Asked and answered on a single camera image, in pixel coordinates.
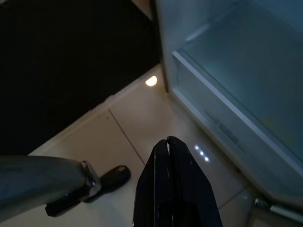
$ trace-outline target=black mat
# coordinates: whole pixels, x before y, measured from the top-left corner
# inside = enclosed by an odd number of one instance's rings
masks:
[[[0,155],[26,155],[159,63],[130,0],[0,6]]]

